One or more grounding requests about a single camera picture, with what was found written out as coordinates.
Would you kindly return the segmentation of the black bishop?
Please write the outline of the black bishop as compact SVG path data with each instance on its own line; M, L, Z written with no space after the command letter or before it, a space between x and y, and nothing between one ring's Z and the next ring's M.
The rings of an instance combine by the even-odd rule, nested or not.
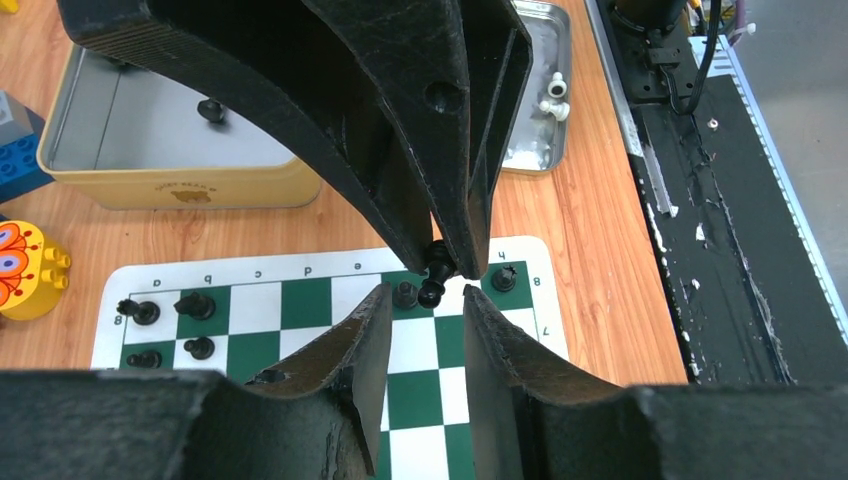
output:
M441 303L445 283L457 273L457 265L443 240L435 240L427 246L424 260L427 278L421 284L417 300L422 308L434 309Z

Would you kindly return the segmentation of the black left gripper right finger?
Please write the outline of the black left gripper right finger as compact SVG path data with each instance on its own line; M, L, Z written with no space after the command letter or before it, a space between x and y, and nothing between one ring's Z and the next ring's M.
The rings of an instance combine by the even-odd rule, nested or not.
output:
M843 479L843 385L620 387L463 292L480 479Z

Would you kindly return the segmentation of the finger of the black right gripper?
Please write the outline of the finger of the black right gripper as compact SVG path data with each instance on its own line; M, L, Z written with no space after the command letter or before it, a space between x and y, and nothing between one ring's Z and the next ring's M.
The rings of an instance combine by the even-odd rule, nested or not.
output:
M491 205L532 64L508 1L311 1L375 87L461 275L489 262Z
M350 51L300 1L62 1L76 44L213 98L286 146L410 270L430 214L395 127Z

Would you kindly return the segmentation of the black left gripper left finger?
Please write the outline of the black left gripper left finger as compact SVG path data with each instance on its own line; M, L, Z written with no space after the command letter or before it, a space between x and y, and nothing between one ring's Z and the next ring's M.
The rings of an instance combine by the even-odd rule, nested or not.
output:
M391 288L248 382L215 370L1 375L5 479L362 479L378 466Z

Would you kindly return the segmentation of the black knight piece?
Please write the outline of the black knight piece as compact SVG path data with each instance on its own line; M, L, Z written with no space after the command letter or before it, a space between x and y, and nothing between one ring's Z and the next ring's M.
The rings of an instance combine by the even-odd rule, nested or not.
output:
M214 315L216 303L207 295L192 292L188 296L180 298L173 307L179 315L187 315L194 320L205 321Z

